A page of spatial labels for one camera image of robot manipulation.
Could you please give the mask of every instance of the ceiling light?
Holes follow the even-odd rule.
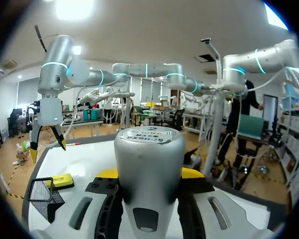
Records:
[[[74,55],[81,55],[81,46],[73,46],[72,50]]]
[[[284,24],[284,22],[275,14],[275,12],[265,4],[266,12],[267,12],[267,18],[268,23],[274,26],[281,27],[285,30],[288,30],[287,26]]]
[[[60,20],[80,20],[88,17],[94,0],[57,0],[56,15]]]

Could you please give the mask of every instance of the black clothing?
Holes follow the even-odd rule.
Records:
[[[254,88],[254,84],[251,81],[246,81],[246,86],[248,89]],[[259,104],[256,100],[256,94],[254,91],[248,92],[247,97],[241,101],[241,114],[249,115],[250,105],[258,109]],[[237,130],[238,118],[239,118],[240,104],[239,100],[234,99],[231,105],[231,113],[228,117],[227,130],[234,132]]]
[[[106,110],[106,109],[104,109],[104,115],[105,115],[105,117],[108,119],[108,120],[106,120],[105,118],[104,118],[104,123],[111,123],[111,112],[112,112],[112,110]]]
[[[248,89],[254,88],[254,84],[251,81],[248,81],[248,80],[246,81],[246,86],[247,86]],[[241,114],[249,115],[250,105],[252,105],[253,107],[258,109],[259,104],[257,103],[256,94],[255,94],[254,91],[249,92],[247,97],[244,100],[242,100],[242,102],[241,102],[241,106],[242,106]],[[225,155],[228,151],[230,143],[231,143],[233,137],[236,135],[236,131],[237,131],[237,127],[238,127],[239,111],[240,111],[239,100],[234,99],[234,102],[231,106],[231,113],[228,117],[228,123],[227,123],[227,127],[226,127],[226,133],[233,133],[233,135],[229,135],[226,138],[226,141],[224,142],[224,145],[222,146],[222,148],[221,148],[221,150],[218,154],[218,160],[221,161],[222,163],[225,160]],[[238,139],[237,153],[239,153],[240,155],[244,155],[245,154],[245,149],[246,149],[246,144],[247,144],[246,140],[239,138]],[[243,157],[239,156],[237,154],[233,166],[236,167],[236,168],[239,168],[242,160],[243,160]]]

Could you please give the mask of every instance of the yellow pad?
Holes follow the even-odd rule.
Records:
[[[62,175],[57,175],[57,176],[51,176],[53,178],[53,184],[55,188],[60,188],[60,187],[66,187],[66,186],[72,186],[73,185],[73,178],[71,174],[66,173]],[[50,181],[46,181],[46,186],[50,188]]]
[[[64,147],[64,150],[65,150],[66,149],[65,139],[63,139],[61,143],[62,143],[62,145]]]
[[[38,154],[38,151],[36,151],[35,149],[30,149],[30,153],[31,153],[31,157],[32,157],[32,161],[35,164],[36,163],[36,156]]]
[[[205,177],[202,173],[190,168],[182,168],[181,176],[182,178],[204,178]],[[96,177],[118,178],[117,168],[105,169],[102,172],[98,173]]]

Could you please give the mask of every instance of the white platform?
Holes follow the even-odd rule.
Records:
[[[66,148],[66,151],[58,147],[48,151],[38,171],[37,178],[70,173],[75,187],[59,191],[63,200],[67,202],[72,195],[85,191],[87,185],[94,180],[99,172],[115,166],[114,141],[69,146]],[[267,228],[270,212],[267,211],[266,206],[241,199],[227,192],[224,193],[245,209],[247,220],[252,225],[258,229]],[[182,238],[177,205],[178,201],[175,202],[175,208],[166,235],[167,239]],[[28,226],[29,231],[35,229],[43,230],[49,226],[49,222],[31,203],[29,204]],[[119,238],[134,238],[126,213],[122,215]]]

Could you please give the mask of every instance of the monitor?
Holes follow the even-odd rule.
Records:
[[[20,109],[13,109],[13,113],[15,114],[15,115],[19,115],[19,116],[21,116],[22,115],[22,109],[20,108]]]
[[[240,115],[238,134],[254,139],[261,139],[264,119],[254,116]]]

